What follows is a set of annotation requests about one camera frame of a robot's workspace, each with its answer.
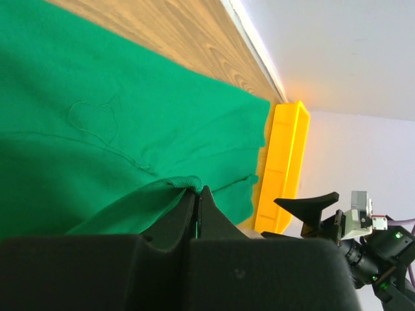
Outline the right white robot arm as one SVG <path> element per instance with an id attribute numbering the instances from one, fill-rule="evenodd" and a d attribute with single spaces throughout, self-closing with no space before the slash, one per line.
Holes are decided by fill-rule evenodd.
<path id="1" fill-rule="evenodd" d="M 332 192 L 314 198 L 276 198 L 276 205 L 302 222 L 302 238 L 332 241 L 348 263 L 356 289 L 370 285 L 384 310 L 414 309 L 414 233 L 410 220 L 374 214 L 366 191 L 351 193 L 351 207 L 322 219 L 324 209 L 338 202 Z"/>

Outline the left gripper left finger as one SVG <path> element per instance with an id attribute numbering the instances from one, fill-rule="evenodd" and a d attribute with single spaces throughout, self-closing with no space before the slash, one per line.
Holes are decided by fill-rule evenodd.
<path id="1" fill-rule="evenodd" d="M 196 195 L 186 191 L 140 235 L 9 238 L 2 310 L 183 310 Z"/>

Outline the yellow plastic tray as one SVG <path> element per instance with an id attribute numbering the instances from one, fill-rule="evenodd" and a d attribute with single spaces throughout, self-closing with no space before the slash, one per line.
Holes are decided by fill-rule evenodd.
<path id="1" fill-rule="evenodd" d="M 270 131 L 254 229 L 282 234 L 292 215 L 274 203 L 297 195 L 311 116 L 303 102 L 278 104 Z"/>

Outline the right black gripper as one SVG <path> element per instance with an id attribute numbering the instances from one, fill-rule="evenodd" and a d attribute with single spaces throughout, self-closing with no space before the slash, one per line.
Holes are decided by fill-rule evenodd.
<path id="1" fill-rule="evenodd" d="M 322 211 L 338 202 L 339 193 L 331 192 L 314 198 L 276 198 L 274 203 L 303 222 L 302 238 L 323 238 L 340 243 L 344 236 L 346 216 L 337 210 L 333 216 L 321 220 Z M 264 231 L 261 236 L 268 240 L 301 240 L 302 238 Z"/>

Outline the green t shirt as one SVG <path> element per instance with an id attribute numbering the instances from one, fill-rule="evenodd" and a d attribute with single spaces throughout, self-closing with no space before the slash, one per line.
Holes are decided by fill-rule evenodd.
<path id="1" fill-rule="evenodd" d="M 269 109 L 45 1 L 2 1 L 1 238 L 138 234 L 204 186 L 239 224 Z"/>

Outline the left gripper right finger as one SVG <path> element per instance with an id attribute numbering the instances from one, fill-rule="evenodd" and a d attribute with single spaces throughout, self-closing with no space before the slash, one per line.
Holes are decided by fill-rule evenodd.
<path id="1" fill-rule="evenodd" d="M 192 221 L 187 310 L 360 310 L 346 261 L 322 239 L 208 238 Z"/>

